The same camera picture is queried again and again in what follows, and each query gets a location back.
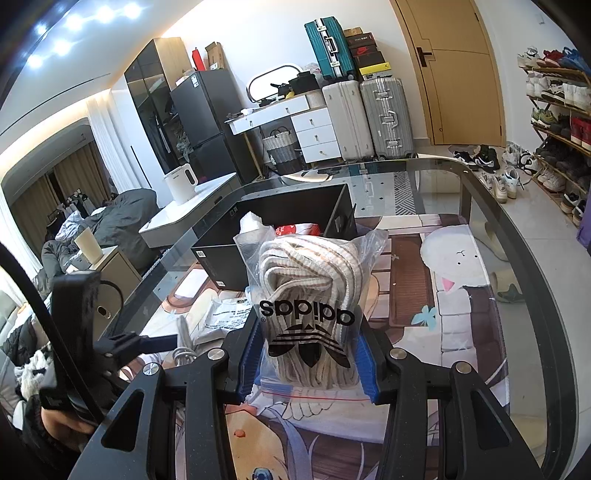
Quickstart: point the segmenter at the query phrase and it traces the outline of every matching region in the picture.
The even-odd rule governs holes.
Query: curtain
[[[0,189],[0,242],[10,250],[29,278],[33,278],[41,270],[41,262],[18,229],[2,189]],[[6,292],[17,304],[25,303],[25,297],[21,291],[2,269],[0,269],[0,290]]]
[[[59,203],[51,183],[46,176],[42,176],[10,207],[18,229],[37,258],[41,258],[41,249],[45,243],[49,223],[47,216]]]
[[[108,200],[109,186],[103,175],[100,162],[100,154],[96,144],[90,142],[53,167],[53,172],[63,194],[68,197],[80,189],[97,207],[101,206],[104,200]]]
[[[102,96],[92,96],[86,101],[86,109],[100,155],[111,174],[117,191],[122,193],[127,190],[140,189],[142,184],[131,168],[121,140],[115,131],[108,109],[110,96],[112,96],[111,92]]]

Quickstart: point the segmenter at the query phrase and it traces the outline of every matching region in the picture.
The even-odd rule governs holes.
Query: round knob
[[[404,360],[407,357],[407,351],[403,348],[392,348],[390,356],[395,360]]]

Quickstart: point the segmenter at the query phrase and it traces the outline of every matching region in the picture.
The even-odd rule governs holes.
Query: cable
[[[14,258],[8,248],[6,248],[6,246],[1,242],[0,267],[3,268],[4,271],[12,278],[14,283],[27,299],[27,302],[29,302],[33,312],[41,323],[41,327],[43,327],[43,330],[51,342],[51,347],[53,348],[54,353],[57,355],[61,365],[64,367],[64,370],[74,385],[74,388],[86,404],[86,407],[95,421],[97,423],[101,423],[105,416],[90,394],[90,391],[88,390],[88,387],[86,386],[80,371],[76,367],[70,352],[66,348],[64,340],[61,338],[56,324],[53,322],[51,314],[47,310],[47,307],[39,296],[38,291],[35,289],[31,280],[27,277],[27,274],[22,269],[17,259]]]
[[[121,312],[123,311],[123,306],[125,305],[125,300],[123,298],[123,292],[121,292],[121,289],[117,285],[115,285],[113,282],[111,282],[109,280],[101,280],[100,284],[101,285],[108,285],[109,287],[112,287],[115,290],[117,290],[117,293],[119,294],[119,298],[121,299],[121,308],[119,309],[119,313],[117,314],[117,317],[114,318],[113,321],[109,324],[107,331],[105,331],[105,336],[109,336],[109,335],[112,335],[112,332],[116,331],[117,324],[119,323],[119,319],[121,318]]]

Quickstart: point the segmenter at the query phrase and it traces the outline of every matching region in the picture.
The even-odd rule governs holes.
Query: wooden door
[[[391,0],[434,145],[504,145],[499,76],[471,0]]]

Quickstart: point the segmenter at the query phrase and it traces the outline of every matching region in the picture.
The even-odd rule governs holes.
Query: ceiling light
[[[66,19],[66,26],[72,31],[78,31],[82,28],[84,20],[80,15],[68,15]]]
[[[31,56],[29,56],[29,59],[27,60],[27,64],[31,68],[37,69],[41,65],[43,65],[43,59],[39,55],[31,55]]]
[[[109,7],[106,5],[104,7],[100,7],[99,11],[96,13],[96,18],[99,22],[102,23],[109,23],[115,17],[115,12],[113,12]]]
[[[53,47],[53,51],[56,52],[60,57],[67,54],[70,49],[72,48],[72,44],[66,42],[65,40],[58,40],[56,41],[55,46]]]
[[[132,19],[138,18],[141,11],[142,11],[142,9],[140,7],[138,7],[137,4],[127,4],[127,5],[125,5],[125,8],[123,9],[123,13],[125,14],[125,16],[132,18]]]

